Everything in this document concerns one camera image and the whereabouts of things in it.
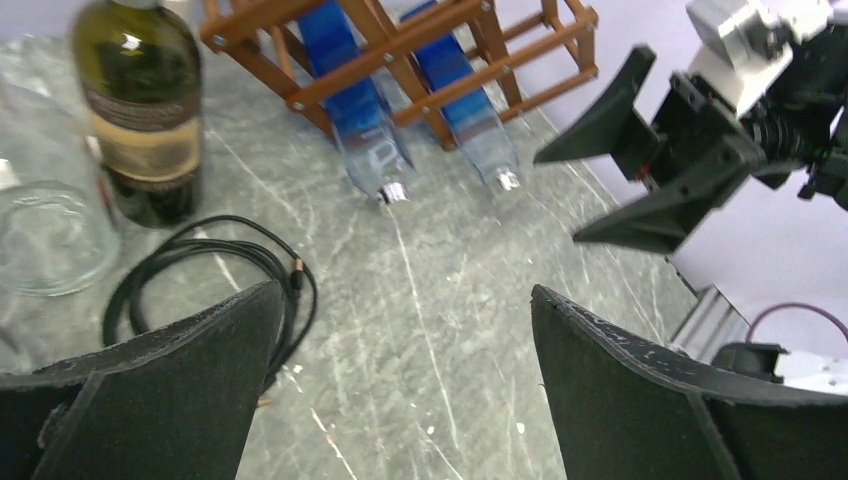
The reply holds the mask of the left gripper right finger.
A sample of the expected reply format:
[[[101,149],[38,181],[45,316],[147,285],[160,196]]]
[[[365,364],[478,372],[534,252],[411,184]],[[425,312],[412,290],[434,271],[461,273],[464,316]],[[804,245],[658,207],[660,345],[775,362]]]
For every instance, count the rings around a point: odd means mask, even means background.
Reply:
[[[732,343],[709,364],[537,285],[532,330],[571,479],[843,479],[847,363]]]

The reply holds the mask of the clear glass bottle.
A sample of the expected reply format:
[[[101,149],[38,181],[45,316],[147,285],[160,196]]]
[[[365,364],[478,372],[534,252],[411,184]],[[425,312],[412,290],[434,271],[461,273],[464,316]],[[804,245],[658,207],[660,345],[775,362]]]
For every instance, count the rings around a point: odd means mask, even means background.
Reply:
[[[51,98],[2,85],[2,288],[73,293],[106,274],[120,249],[95,139]]]

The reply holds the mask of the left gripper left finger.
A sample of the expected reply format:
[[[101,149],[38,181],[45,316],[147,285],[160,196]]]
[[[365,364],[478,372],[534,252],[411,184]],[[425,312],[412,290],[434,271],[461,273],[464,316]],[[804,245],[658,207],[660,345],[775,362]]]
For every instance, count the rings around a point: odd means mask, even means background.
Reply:
[[[280,329],[257,284],[95,353],[1,378],[5,479],[232,479]]]

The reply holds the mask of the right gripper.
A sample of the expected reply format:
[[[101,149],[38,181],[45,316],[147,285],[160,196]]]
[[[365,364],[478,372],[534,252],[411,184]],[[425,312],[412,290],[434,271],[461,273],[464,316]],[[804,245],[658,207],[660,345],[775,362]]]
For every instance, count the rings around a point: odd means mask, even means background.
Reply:
[[[594,103],[536,152],[533,164],[612,153],[630,180],[650,193],[582,227],[576,243],[660,255],[674,253],[712,210],[749,177],[771,189],[795,170],[808,179],[798,195],[847,206],[847,29],[828,26],[789,43],[793,59],[741,116],[703,73],[675,73],[654,119],[634,102],[655,60],[636,44]]]

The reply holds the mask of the dark green wine bottle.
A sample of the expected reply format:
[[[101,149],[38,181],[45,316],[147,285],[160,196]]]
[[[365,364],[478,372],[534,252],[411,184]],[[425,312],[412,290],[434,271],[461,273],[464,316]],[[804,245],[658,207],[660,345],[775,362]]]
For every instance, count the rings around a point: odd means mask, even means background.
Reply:
[[[181,223],[202,191],[202,58],[190,27],[159,1],[89,1],[70,43],[118,209],[149,228]]]

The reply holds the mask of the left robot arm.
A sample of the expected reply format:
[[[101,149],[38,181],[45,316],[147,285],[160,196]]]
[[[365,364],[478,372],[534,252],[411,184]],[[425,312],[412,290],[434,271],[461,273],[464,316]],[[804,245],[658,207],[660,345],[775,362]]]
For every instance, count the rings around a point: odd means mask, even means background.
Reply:
[[[5,479],[232,479],[284,306],[264,282],[1,378]],[[703,363],[544,287],[532,330],[572,479],[843,479],[847,363],[732,343]]]

